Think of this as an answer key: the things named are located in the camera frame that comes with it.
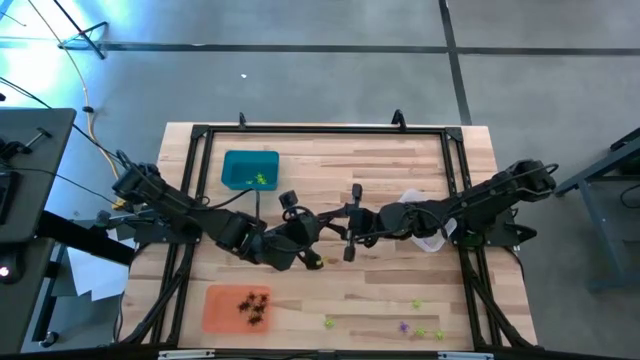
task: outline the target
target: paper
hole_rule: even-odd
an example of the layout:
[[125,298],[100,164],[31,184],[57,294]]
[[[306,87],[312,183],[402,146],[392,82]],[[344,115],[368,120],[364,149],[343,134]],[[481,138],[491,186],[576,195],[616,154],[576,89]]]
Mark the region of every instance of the paper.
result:
[[[115,230],[109,230],[108,234],[109,238],[117,239]],[[123,240],[120,243],[131,248],[135,247],[133,239]],[[78,296],[91,291],[91,300],[96,301],[124,291],[129,279],[127,266],[70,247],[67,248],[67,253]]]

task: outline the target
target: white cable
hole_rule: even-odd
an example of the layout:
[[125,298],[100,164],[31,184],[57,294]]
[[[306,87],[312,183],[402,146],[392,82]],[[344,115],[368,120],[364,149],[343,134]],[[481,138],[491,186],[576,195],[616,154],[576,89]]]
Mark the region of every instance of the white cable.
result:
[[[78,77],[82,82],[82,92],[84,93],[85,107],[91,107],[91,105],[89,105],[89,91],[87,90],[87,84],[85,83],[84,77],[82,77],[82,73],[80,72],[80,69],[78,68],[78,65],[76,64],[75,60],[73,59],[73,56],[71,56],[71,54],[69,53],[69,50],[67,50],[67,47],[62,43],[62,41],[58,37],[58,34],[56,34],[56,32],[53,31],[53,28],[51,27],[51,25],[49,25],[49,23],[44,18],[44,16],[42,16],[40,11],[38,11],[38,8],[33,4],[33,2],[31,2],[31,0],[27,0],[27,1],[29,1],[29,4],[31,4],[31,7],[33,8],[33,10],[35,10],[38,16],[40,16],[40,19],[42,19],[44,24],[47,25],[47,27],[49,28],[49,31],[51,31],[51,34],[53,34],[53,36],[58,41],[58,44],[60,44],[60,46],[62,46],[62,49],[67,53],[69,60],[71,60],[71,63],[73,64],[73,67],[76,69],[76,73],[78,73]],[[91,139],[93,139],[93,141],[100,144],[95,134],[93,133],[93,121],[94,121],[93,113],[87,112],[87,111],[84,111],[84,113],[87,114],[87,128],[89,130],[89,136],[91,136]],[[116,179],[119,178],[120,174],[118,173],[118,168],[116,167],[116,164],[113,161],[113,159],[111,159],[111,157],[109,157],[109,154],[107,154],[104,150],[102,149],[99,149],[99,150],[102,153],[102,155],[105,157],[105,159],[107,159],[107,161],[109,162],[109,165],[111,165],[111,171],[113,172],[113,175],[116,177]]]

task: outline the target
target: gray floor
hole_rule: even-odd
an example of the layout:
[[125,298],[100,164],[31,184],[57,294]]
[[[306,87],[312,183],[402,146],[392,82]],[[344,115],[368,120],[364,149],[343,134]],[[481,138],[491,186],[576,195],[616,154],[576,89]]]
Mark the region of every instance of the gray floor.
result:
[[[79,22],[109,21],[112,41],[445,44],[436,0],[129,3],[63,1]],[[51,2],[36,4],[61,35],[72,33]],[[639,3],[611,4],[449,0],[461,46],[639,46]],[[9,14],[27,27],[2,18],[0,36],[50,38],[26,2],[14,1]],[[79,110],[81,85],[65,54],[48,42],[34,43],[29,49],[3,49],[0,75],[51,105]],[[111,52],[104,61],[90,52],[73,55],[98,109],[96,133],[106,147],[121,148],[136,161],[155,161],[166,122],[235,121],[239,111],[249,121],[386,123],[401,108],[413,124],[460,124],[446,55]],[[460,63],[471,119],[490,127],[500,167],[522,158],[558,162],[556,179],[564,180],[640,124],[638,57],[461,56]],[[35,106],[5,94],[5,105]],[[86,128],[83,116],[76,123]],[[76,133],[60,173],[110,193],[109,168]],[[47,206],[71,218],[91,218],[108,208],[60,181]],[[585,288],[606,264],[581,199],[570,193],[520,208],[519,222],[539,231],[521,257],[540,344],[637,358],[640,292],[594,295]],[[71,322],[71,312],[82,316]],[[53,328],[62,339],[51,349],[107,343],[114,317],[114,299],[61,301]],[[24,350],[39,348],[26,343]]]

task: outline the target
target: orange tray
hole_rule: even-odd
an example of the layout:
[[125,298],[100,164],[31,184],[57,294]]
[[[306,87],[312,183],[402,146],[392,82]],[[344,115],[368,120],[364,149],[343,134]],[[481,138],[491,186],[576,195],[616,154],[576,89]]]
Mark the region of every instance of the orange tray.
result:
[[[256,325],[249,323],[252,310],[240,311],[239,305],[247,301],[249,294],[254,294],[258,304],[261,295],[268,301],[262,315],[262,321]],[[269,310],[271,288],[260,285],[211,285],[207,288],[202,316],[202,331],[218,334],[262,333],[269,329]]]

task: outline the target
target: white plastic bag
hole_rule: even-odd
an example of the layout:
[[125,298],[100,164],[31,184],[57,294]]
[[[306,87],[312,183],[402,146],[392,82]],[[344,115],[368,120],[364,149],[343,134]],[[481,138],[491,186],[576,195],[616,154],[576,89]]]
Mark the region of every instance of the white plastic bag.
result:
[[[429,200],[429,199],[427,199],[427,197],[423,193],[421,193],[416,189],[409,189],[402,195],[402,197],[400,198],[400,200],[398,200],[398,202],[404,203],[404,202],[425,201],[425,200]],[[445,224],[444,228],[447,231],[447,236],[451,235],[453,230],[456,229],[456,226],[458,226],[458,223],[456,223],[455,219],[450,219]],[[422,250],[426,252],[436,252],[440,250],[440,248],[442,247],[442,245],[444,245],[444,242],[445,242],[444,238],[442,237],[442,233],[440,231],[436,232],[435,235],[428,238],[417,238],[415,236],[412,236],[411,241],[413,241],[414,244],[418,245],[418,247],[420,247]]]

